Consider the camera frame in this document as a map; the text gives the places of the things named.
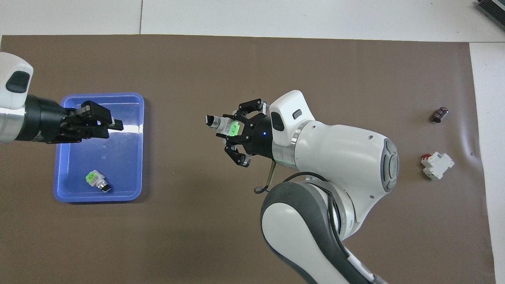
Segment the brown table mat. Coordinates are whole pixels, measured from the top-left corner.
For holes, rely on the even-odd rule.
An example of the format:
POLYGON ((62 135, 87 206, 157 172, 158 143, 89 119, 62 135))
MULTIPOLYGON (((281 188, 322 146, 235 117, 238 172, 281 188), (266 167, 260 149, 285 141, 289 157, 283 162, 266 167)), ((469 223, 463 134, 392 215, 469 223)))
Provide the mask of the brown table mat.
POLYGON ((1 49, 33 66, 33 95, 137 92, 145 115, 131 203, 59 202, 53 145, 0 144, 0 284, 304 284, 260 230, 270 161, 235 165, 204 124, 291 90, 317 120, 397 146, 395 189, 346 240, 365 266, 390 284, 495 284, 468 43, 3 36, 1 49), (455 163, 440 180, 421 164, 435 151, 455 163))

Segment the white red circuit breaker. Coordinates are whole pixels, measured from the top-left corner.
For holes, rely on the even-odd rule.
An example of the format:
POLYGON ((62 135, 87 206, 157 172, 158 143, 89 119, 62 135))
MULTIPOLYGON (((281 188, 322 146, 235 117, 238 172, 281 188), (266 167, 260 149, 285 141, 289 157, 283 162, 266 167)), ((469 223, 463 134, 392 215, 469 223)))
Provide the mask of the white red circuit breaker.
POLYGON ((447 153, 437 151, 426 153, 421 157, 421 164, 424 166, 423 173, 431 180, 440 180, 447 169, 455 163, 447 153))

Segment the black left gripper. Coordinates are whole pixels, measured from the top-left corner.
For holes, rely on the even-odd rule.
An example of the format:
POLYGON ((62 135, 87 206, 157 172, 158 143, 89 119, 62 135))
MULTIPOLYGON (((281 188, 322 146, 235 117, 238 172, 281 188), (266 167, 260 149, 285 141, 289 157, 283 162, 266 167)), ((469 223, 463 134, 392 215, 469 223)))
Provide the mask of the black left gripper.
POLYGON ((23 125, 16 140, 47 144, 80 143, 91 138, 108 139, 108 130, 123 129, 123 122, 112 117, 108 108, 90 100, 71 110, 50 99, 27 95, 23 125), (61 128, 62 120, 68 115, 71 125, 61 128))

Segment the blue plastic tray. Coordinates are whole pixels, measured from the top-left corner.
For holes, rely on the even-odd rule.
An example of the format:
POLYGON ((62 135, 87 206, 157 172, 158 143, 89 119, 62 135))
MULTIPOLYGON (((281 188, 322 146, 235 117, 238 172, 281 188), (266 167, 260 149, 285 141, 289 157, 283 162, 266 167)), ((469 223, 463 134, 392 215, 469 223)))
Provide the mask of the blue plastic tray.
POLYGON ((91 138, 56 146, 53 194, 60 202, 128 202, 141 193, 144 146, 144 99, 136 92, 67 95, 63 107, 77 108, 91 100, 122 120, 122 131, 110 131, 108 139, 91 138), (90 171, 103 174, 112 187, 102 192, 90 186, 90 171))

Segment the small dark cylindrical capacitor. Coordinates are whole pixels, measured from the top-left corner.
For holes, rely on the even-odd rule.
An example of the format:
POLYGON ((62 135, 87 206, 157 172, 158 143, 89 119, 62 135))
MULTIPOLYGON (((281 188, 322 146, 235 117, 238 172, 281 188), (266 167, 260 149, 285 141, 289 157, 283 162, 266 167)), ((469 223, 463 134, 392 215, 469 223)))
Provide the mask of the small dark cylindrical capacitor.
POLYGON ((431 115, 430 120, 434 123, 440 123, 444 117, 449 113, 447 107, 440 107, 431 115))

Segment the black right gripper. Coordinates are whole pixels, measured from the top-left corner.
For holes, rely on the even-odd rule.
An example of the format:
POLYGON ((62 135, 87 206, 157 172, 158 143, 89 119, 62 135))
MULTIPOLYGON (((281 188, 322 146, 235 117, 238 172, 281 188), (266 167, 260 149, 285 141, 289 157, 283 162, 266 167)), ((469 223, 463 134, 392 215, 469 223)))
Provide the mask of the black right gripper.
POLYGON ((237 121, 248 121, 247 115, 256 114, 250 122, 245 123, 244 135, 225 136, 225 153, 238 165, 247 168, 251 163, 251 156, 260 155, 273 159, 272 153, 272 122, 266 115, 269 104, 263 99, 253 99, 239 104, 238 109, 232 115, 237 121), (240 153, 237 145, 244 144, 246 153, 240 153))

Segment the green white selector switch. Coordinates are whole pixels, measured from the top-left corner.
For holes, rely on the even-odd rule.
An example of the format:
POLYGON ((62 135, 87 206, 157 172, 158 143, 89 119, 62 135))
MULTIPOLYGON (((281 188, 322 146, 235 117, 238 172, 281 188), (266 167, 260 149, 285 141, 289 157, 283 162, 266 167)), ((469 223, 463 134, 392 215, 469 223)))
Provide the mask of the green white selector switch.
POLYGON ((217 134, 237 136, 239 133, 240 125, 238 120, 215 115, 206 115, 204 120, 206 125, 214 129, 217 134))
POLYGON ((112 189, 112 187, 106 181, 105 176, 97 170, 90 171, 85 179, 90 186, 97 187, 102 192, 108 192, 110 189, 112 189))

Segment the black electronics box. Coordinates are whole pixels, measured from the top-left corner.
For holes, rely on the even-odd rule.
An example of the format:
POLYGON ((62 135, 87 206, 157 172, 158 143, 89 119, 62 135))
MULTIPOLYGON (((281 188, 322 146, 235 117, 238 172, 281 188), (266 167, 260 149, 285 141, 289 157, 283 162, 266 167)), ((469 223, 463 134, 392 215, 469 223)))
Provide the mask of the black electronics box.
POLYGON ((477 0, 477 9, 505 30, 505 0, 477 0))

